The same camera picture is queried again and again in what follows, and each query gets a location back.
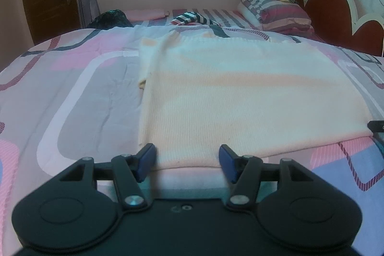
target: metal screw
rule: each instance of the metal screw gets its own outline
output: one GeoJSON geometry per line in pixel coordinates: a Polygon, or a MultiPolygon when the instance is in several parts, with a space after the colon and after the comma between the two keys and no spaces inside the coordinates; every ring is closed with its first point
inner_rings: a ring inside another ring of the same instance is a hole
{"type": "Polygon", "coordinates": [[[249,198],[246,195],[242,195],[242,194],[234,195],[229,200],[231,201],[232,204],[235,204],[235,205],[244,205],[249,202],[249,198]]]}
{"type": "Polygon", "coordinates": [[[181,206],[181,208],[183,210],[185,210],[185,211],[190,211],[192,209],[192,206],[190,206],[190,205],[183,205],[183,206],[181,206]]]}
{"type": "Polygon", "coordinates": [[[138,206],[144,202],[144,199],[139,195],[130,195],[124,199],[124,202],[130,206],[138,206]]]}

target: red headboard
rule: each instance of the red headboard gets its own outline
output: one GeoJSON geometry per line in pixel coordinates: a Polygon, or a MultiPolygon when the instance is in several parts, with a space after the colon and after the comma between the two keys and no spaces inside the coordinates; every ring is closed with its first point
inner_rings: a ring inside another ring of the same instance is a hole
{"type": "Polygon", "coordinates": [[[325,42],[382,56],[384,18],[367,14],[358,19],[354,0],[297,0],[325,42]]]}

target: cream towel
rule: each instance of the cream towel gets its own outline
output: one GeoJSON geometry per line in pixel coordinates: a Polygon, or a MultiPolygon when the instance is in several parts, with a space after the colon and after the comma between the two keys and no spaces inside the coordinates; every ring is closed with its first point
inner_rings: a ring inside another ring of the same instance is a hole
{"type": "MultiPolygon", "coordinates": [[[[143,38],[139,47],[139,58],[140,58],[140,68],[139,68],[139,88],[144,89],[145,81],[148,76],[149,64],[152,60],[153,55],[158,52],[162,47],[175,47],[178,44],[178,34],[179,33],[170,33],[173,35],[165,35],[159,39],[152,38],[143,38]]],[[[204,31],[195,35],[194,38],[217,38],[217,36],[212,31],[204,31]]]]}
{"type": "Polygon", "coordinates": [[[176,32],[147,44],[139,146],[155,144],[158,169],[219,167],[223,143],[266,157],[372,134],[360,93],[308,44],[176,32]]]}

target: bedsheet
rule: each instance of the bedsheet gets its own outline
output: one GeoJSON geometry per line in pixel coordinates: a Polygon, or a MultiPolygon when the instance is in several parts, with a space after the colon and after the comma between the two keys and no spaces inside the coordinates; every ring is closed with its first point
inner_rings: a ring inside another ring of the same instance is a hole
{"type": "Polygon", "coordinates": [[[221,9],[175,9],[169,11],[169,16],[156,19],[156,20],[146,20],[146,21],[135,21],[133,25],[142,25],[142,26],[153,26],[153,25],[169,25],[170,22],[175,19],[177,16],[185,12],[197,12],[203,15],[204,17],[216,21],[223,27],[239,27],[242,29],[254,29],[253,25],[250,24],[247,19],[245,19],[240,12],[230,11],[230,10],[221,10],[221,9]]]}
{"type": "MultiPolygon", "coordinates": [[[[16,203],[72,164],[137,152],[141,91],[138,44],[175,30],[183,36],[212,32],[260,41],[309,41],[233,27],[152,26],[84,29],[39,44],[0,73],[1,255],[20,248],[11,224],[16,203]]],[[[374,119],[384,117],[384,58],[312,42],[363,96],[374,119]]],[[[285,153],[353,198],[363,211],[354,241],[362,255],[384,253],[384,148],[381,138],[363,137],[285,153]]],[[[278,163],[282,155],[264,159],[278,163]]],[[[160,197],[225,197],[230,186],[218,168],[176,168],[152,172],[143,190],[160,197]]],[[[275,185],[264,183],[260,196],[275,185]]],[[[110,182],[98,189],[114,198],[110,182]]]]}

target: black mount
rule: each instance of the black mount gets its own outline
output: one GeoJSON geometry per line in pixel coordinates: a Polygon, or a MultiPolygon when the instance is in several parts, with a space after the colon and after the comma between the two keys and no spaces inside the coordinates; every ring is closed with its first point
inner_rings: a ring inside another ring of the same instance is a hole
{"type": "Polygon", "coordinates": [[[151,202],[138,183],[155,160],[149,143],[110,163],[82,158],[43,184],[13,210],[24,246],[17,255],[358,255],[358,205],[294,160],[264,164],[222,145],[220,164],[235,184],[226,202],[151,202]],[[97,180],[114,182],[118,203],[97,191],[97,180]],[[278,189],[256,202],[261,181],[278,189]]]}

